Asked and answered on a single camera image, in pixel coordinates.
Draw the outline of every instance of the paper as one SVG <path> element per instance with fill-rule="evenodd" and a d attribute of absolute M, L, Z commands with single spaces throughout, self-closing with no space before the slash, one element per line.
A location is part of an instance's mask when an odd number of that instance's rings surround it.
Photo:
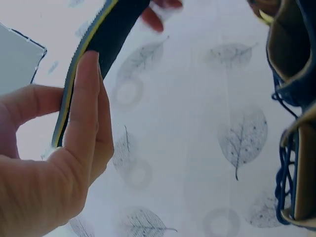
<path fill-rule="evenodd" d="M 31 38 L 0 24 L 0 95 L 31 83 L 46 49 Z"/>

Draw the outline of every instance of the hand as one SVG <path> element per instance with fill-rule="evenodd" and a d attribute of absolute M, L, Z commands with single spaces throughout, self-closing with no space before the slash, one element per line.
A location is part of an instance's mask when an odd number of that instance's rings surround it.
<path fill-rule="evenodd" d="M 179 0 L 153 0 L 155 4 L 162 8 L 181 8 L 182 3 Z M 159 17 L 155 14 L 155 12 L 148 7 L 142 14 L 142 18 L 153 30 L 162 32 L 163 25 Z"/>
<path fill-rule="evenodd" d="M 113 155 L 109 100 L 98 54 L 90 51 L 77 67 L 63 146 L 47 161 L 20 159 L 18 127 L 59 111 L 62 94 L 29 85 L 0 96 L 0 237 L 40 237 L 66 224 L 82 211 L 89 186 Z"/>

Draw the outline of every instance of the patterned tablecloth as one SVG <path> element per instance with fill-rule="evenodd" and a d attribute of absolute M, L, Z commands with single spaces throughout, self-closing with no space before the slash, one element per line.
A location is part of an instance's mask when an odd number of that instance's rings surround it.
<path fill-rule="evenodd" d="M 5 0 L 0 22 L 47 48 L 35 83 L 63 86 L 103 3 Z M 279 138 L 293 118 L 271 99 L 268 27 L 246 1 L 186 0 L 159 13 L 164 33 L 139 20 L 104 80 L 115 140 L 107 171 L 83 212 L 47 237 L 307 236 L 275 217 Z M 19 129 L 21 157 L 41 159 L 56 119 Z"/>

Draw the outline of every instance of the leaf pattern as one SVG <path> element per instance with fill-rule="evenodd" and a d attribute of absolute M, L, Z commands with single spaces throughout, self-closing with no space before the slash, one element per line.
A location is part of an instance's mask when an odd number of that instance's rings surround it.
<path fill-rule="evenodd" d="M 82 3 L 84 3 L 84 0 L 71 0 L 68 6 L 69 7 L 76 7 Z"/>
<path fill-rule="evenodd" d="M 89 21 L 85 21 L 80 27 L 79 29 L 76 30 L 75 32 L 75 36 L 78 38 L 82 38 L 84 33 L 88 30 L 90 26 L 90 22 Z"/>
<path fill-rule="evenodd" d="M 135 190 L 142 190 L 149 186 L 153 178 L 153 169 L 147 161 L 137 158 L 136 139 L 127 131 L 126 126 L 124 128 L 124 135 L 115 142 L 112 162 L 127 186 Z M 137 174 L 139 170 L 143 170 L 145 176 L 142 180 L 134 180 L 133 175 Z"/>
<path fill-rule="evenodd" d="M 115 142 L 112 162 L 117 172 L 126 176 L 132 171 L 136 163 L 136 139 L 127 132 L 126 126 L 124 127 L 125 134 Z"/>
<path fill-rule="evenodd" d="M 250 47 L 241 43 L 223 44 L 211 49 L 207 53 L 205 60 L 208 63 L 219 62 L 227 68 L 242 68 L 250 62 L 252 49 L 257 45 L 258 43 Z"/>
<path fill-rule="evenodd" d="M 268 136 L 268 125 L 262 110 L 255 106 L 232 113 L 231 124 L 222 125 L 218 141 L 225 158 L 238 169 L 253 161 L 261 152 Z"/>
<path fill-rule="evenodd" d="M 57 68 L 58 63 L 59 63 L 58 61 L 55 61 L 53 65 L 48 69 L 47 74 L 51 74 Z"/>
<path fill-rule="evenodd" d="M 95 237 L 93 227 L 81 215 L 69 220 L 69 224 L 78 237 Z"/>
<path fill-rule="evenodd" d="M 117 226 L 118 237 L 163 237 L 166 231 L 178 232 L 166 227 L 156 214 L 144 207 L 129 210 Z"/>
<path fill-rule="evenodd" d="M 285 207 L 291 204 L 290 197 L 285 199 Z M 281 226 L 276 217 L 277 199 L 273 189 L 263 190 L 262 193 L 252 203 L 245 220 L 257 228 L 274 228 Z"/>
<path fill-rule="evenodd" d="M 229 221 L 229 228 L 225 234 L 218 234 L 212 229 L 212 223 L 221 217 L 225 217 Z M 236 237 L 240 232 L 241 221 L 238 214 L 229 208 L 219 207 L 210 211 L 203 220 L 203 229 L 207 237 Z"/>
<path fill-rule="evenodd" d="M 167 39 L 158 43 L 150 43 L 134 51 L 121 65 L 118 80 L 137 78 L 143 71 L 152 68 L 162 58 L 163 43 Z"/>

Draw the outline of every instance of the blue shoelace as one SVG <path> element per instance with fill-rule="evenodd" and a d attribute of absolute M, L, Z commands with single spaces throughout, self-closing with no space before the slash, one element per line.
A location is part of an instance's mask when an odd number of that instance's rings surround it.
<path fill-rule="evenodd" d="M 294 164 L 294 161 L 291 161 L 291 151 L 294 144 L 294 133 L 290 134 L 288 137 L 288 142 L 286 147 L 281 147 L 279 149 L 281 168 L 276 174 L 276 189 L 275 197 L 277 198 L 276 206 L 276 218 L 283 225 L 289 225 L 290 223 L 283 219 L 281 215 L 281 210 L 284 209 L 285 199 L 290 195 L 292 199 L 293 194 L 293 180 L 289 171 L 289 166 Z M 286 180 L 289 182 L 289 191 L 285 191 Z"/>
<path fill-rule="evenodd" d="M 290 114 L 292 114 L 295 117 L 295 119 L 297 119 L 298 116 L 284 104 L 283 102 L 284 100 L 280 97 L 279 93 L 277 92 L 273 93 L 271 98 L 273 100 L 278 101 L 282 105 L 283 108 L 285 108 Z"/>

